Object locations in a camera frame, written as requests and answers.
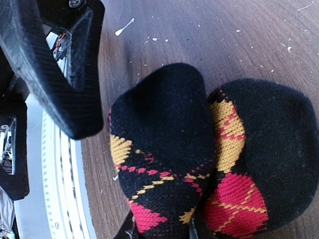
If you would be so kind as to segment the black argyle sock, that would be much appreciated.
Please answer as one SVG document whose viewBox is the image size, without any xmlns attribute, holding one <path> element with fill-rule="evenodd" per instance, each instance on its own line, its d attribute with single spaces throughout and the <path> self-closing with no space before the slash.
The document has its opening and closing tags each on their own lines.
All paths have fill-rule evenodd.
<svg viewBox="0 0 319 239">
<path fill-rule="evenodd" d="M 239 79 L 205 92 L 183 63 L 152 72 L 109 111 L 110 151 L 138 239 L 247 239 L 300 216 L 319 183 L 319 127 L 303 93 Z"/>
</svg>

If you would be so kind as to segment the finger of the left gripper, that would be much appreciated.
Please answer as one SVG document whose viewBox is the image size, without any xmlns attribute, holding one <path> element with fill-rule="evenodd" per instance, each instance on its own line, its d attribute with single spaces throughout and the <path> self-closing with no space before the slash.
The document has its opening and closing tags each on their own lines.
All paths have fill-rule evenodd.
<svg viewBox="0 0 319 239">
<path fill-rule="evenodd" d="M 29 193 L 25 97 L 10 93 L 0 100 L 0 187 L 11 200 Z"/>
<path fill-rule="evenodd" d="M 3 0 L 0 46 L 13 72 L 59 128 L 72 139 L 99 133 L 104 125 L 98 55 L 105 8 L 85 0 Z M 43 26 L 65 33 L 67 72 L 49 49 Z"/>
</svg>

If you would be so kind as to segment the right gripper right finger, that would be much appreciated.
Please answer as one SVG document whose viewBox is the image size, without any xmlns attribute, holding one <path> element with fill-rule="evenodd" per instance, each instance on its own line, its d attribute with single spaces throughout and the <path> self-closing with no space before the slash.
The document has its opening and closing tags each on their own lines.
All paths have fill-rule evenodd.
<svg viewBox="0 0 319 239">
<path fill-rule="evenodd" d="M 201 219 L 191 219 L 189 224 L 189 238 L 190 239 L 208 239 L 209 231 L 206 224 Z"/>
</svg>

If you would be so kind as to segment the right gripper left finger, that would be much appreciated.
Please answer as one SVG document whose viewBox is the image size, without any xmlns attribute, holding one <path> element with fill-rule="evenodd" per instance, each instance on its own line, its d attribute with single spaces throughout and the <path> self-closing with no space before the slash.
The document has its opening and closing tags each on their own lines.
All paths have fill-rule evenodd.
<svg viewBox="0 0 319 239">
<path fill-rule="evenodd" d="M 129 211 L 113 239 L 137 239 L 137 223 L 132 211 Z"/>
</svg>

